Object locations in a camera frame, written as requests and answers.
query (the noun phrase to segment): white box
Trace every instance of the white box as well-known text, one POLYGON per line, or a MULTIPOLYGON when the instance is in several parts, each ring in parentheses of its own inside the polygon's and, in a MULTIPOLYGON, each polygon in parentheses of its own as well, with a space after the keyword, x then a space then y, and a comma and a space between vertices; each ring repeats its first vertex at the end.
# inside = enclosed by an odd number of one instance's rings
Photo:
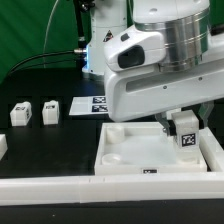
POLYGON ((17 103, 10 113, 12 126, 26 126, 32 116, 29 102, 17 103))
POLYGON ((59 113, 59 104, 57 101, 46 102, 42 110, 44 125, 58 124, 59 113))
POLYGON ((95 174, 207 172, 204 158, 198 153, 197 159, 188 153, 180 159, 174 138, 167 137, 158 122, 106 123, 101 131, 95 174))

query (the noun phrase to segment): white foam block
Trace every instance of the white foam block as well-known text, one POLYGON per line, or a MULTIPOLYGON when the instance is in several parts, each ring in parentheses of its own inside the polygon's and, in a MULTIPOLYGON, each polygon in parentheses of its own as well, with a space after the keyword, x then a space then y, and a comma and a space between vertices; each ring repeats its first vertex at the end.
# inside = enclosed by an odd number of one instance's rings
POLYGON ((0 135, 0 160, 5 155, 8 149, 5 135, 0 135))
POLYGON ((58 124, 59 120, 59 103, 57 101, 50 101, 44 104, 42 110, 44 125, 58 124))
POLYGON ((17 103, 10 113, 12 126, 26 126, 32 116, 29 102, 17 103))

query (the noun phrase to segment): black and white tag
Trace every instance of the black and white tag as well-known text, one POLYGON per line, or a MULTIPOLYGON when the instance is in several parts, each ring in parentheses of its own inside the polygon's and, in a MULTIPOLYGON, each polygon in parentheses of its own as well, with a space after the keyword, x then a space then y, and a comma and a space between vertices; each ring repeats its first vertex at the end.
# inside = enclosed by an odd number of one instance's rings
POLYGON ((106 103, 106 97, 105 96, 93 97, 93 104, 100 104, 100 103, 103 103, 103 104, 106 103))
POLYGON ((16 110, 25 110, 26 107, 16 107, 16 110))
POLYGON ((196 134, 189 134, 182 136, 182 147, 196 145, 196 134))
POLYGON ((46 109, 47 110, 52 110, 52 109, 54 109, 55 108, 55 105, 49 105, 49 106, 46 106, 46 109))
POLYGON ((157 169, 142 169, 143 174, 153 174, 153 173, 158 173, 157 169))
POLYGON ((108 112, 107 105, 93 105, 92 106, 93 113, 105 113, 108 112))

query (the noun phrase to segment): white base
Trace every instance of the white base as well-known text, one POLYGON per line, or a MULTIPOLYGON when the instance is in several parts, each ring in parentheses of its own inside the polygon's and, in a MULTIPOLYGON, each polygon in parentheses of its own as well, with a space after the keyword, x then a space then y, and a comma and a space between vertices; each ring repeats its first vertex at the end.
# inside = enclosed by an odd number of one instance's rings
POLYGON ((204 158, 197 147, 178 149, 158 122, 103 124, 96 175, 182 172, 207 172, 204 158))

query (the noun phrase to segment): black cable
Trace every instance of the black cable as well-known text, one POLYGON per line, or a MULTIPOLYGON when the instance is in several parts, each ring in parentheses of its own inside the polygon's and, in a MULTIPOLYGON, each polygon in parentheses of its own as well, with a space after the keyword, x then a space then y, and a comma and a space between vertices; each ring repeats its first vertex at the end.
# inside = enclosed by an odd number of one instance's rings
POLYGON ((25 63, 29 62, 29 61, 32 61, 32 60, 35 60, 35 59, 38 59, 38 58, 43 58, 43 57, 52 57, 52 56, 59 56, 59 55, 69 55, 69 54, 74 54, 74 51, 62 51, 62 52, 54 52, 54 53, 45 53, 45 54, 39 54, 39 55, 36 55, 36 56, 32 56, 32 57, 29 57, 21 62, 19 62, 18 64, 14 65, 10 70, 9 72, 7 73, 7 76, 12 74, 14 71, 17 70, 17 68, 19 68, 20 66, 24 65, 25 63))
POLYGON ((75 17, 77 22, 77 30, 78 30, 78 46, 79 48, 85 48, 86 47, 86 40, 83 30, 83 24, 82 24, 82 16, 79 8, 79 0, 73 0, 74 8, 75 8, 75 17))
POLYGON ((14 72, 18 72, 18 71, 21 71, 21 70, 25 70, 25 69, 28 69, 28 68, 33 68, 33 67, 37 67, 37 66, 41 66, 41 65, 50 65, 50 64, 69 62, 69 61, 76 61, 76 60, 75 60, 75 58, 73 58, 73 59, 66 59, 66 60, 60 60, 60 61, 43 62, 43 63, 38 63, 38 64, 22 67, 20 69, 15 70, 14 72))

